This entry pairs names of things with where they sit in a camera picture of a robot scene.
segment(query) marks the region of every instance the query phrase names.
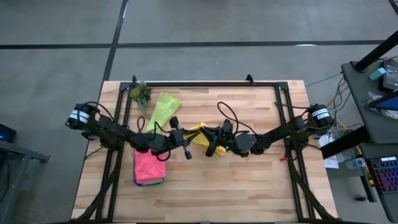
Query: rgb keyboard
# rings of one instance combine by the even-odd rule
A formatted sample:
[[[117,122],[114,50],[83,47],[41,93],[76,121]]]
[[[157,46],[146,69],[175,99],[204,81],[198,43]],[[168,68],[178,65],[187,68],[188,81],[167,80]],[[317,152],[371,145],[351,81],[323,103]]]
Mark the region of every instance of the rgb keyboard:
[[[398,192],[398,161],[396,157],[371,159],[373,181],[377,182],[378,191],[382,194]]]

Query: wooden tabletop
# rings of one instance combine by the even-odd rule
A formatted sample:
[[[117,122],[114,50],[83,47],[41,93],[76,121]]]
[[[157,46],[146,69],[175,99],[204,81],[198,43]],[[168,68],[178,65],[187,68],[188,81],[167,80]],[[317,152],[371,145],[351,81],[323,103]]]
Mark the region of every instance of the wooden tabletop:
[[[104,82],[99,99],[112,114],[116,106],[119,83]],[[304,82],[288,83],[292,104],[308,106]],[[238,119],[258,133],[265,133],[280,125],[272,87],[155,87],[150,103],[151,110],[161,92],[170,93],[182,100],[182,107],[175,115],[184,128],[196,126],[199,122],[209,126],[221,125],[225,117],[216,107],[219,101],[230,105]],[[122,104],[121,120],[124,105],[125,102]],[[302,110],[295,110],[295,114],[301,112]],[[133,103],[129,115],[129,126],[133,131],[137,131],[136,121],[139,115],[142,113],[137,109],[136,103]],[[99,142],[91,142],[87,153],[99,146]],[[247,158],[230,152],[224,156],[215,154],[209,158],[205,156],[206,147],[196,144],[191,144],[190,150],[193,159],[189,161],[186,160],[182,148],[172,151],[171,158],[167,161],[164,183],[138,187],[133,182],[132,148],[125,144],[113,221],[297,221],[289,170],[287,164],[279,160],[285,153],[282,141],[275,142],[261,156],[249,155]],[[312,192],[328,212],[336,217],[335,203],[321,152],[307,147],[303,151],[303,157]],[[98,193],[105,158],[106,150],[103,149],[85,161],[72,218],[82,214]],[[109,197],[105,200],[105,213],[108,211],[108,202]],[[304,199],[302,205],[304,214],[308,217]]]

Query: small plant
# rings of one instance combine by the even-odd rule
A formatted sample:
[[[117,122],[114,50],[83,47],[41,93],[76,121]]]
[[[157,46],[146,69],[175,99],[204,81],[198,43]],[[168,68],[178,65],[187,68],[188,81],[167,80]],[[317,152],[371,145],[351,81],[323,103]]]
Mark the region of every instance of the small plant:
[[[145,117],[150,118],[147,108],[153,88],[147,86],[145,81],[138,81],[137,85],[137,87],[130,91],[130,96],[135,102],[137,102],[138,109],[144,112]]]

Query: microfiber cloth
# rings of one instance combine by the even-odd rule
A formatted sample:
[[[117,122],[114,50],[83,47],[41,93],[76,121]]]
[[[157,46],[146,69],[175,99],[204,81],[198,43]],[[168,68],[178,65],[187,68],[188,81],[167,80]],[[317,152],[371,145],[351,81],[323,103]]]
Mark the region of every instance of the microfiber cloth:
[[[173,116],[180,106],[181,100],[168,93],[160,93],[145,133],[149,133],[154,130],[155,121],[158,122],[161,127],[163,127],[163,125],[170,119],[171,116]]]
[[[207,125],[205,123],[200,123],[198,126],[192,127],[189,130],[199,130],[200,128],[203,127],[207,127]],[[188,134],[188,135],[184,135],[184,138],[189,138],[191,135],[193,134]],[[202,146],[209,146],[209,141],[207,141],[207,138],[205,137],[205,135],[203,133],[198,134],[193,140],[193,143],[195,144],[199,144]],[[219,154],[220,156],[224,155],[226,152],[226,149],[222,146],[217,146],[216,148],[216,153]]]
[[[134,150],[134,181],[138,185],[153,185],[161,183],[166,177],[166,162],[153,156],[151,149],[147,153]]]

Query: folded pink towel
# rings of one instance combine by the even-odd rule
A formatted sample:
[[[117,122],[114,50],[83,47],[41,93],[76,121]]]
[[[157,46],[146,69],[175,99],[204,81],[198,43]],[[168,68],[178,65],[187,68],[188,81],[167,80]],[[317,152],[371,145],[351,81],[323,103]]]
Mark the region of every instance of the folded pink towel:
[[[140,153],[134,150],[134,179],[137,184],[155,182],[166,177],[166,162],[160,162],[150,151]],[[165,159],[166,156],[167,153],[163,153],[159,157]]]

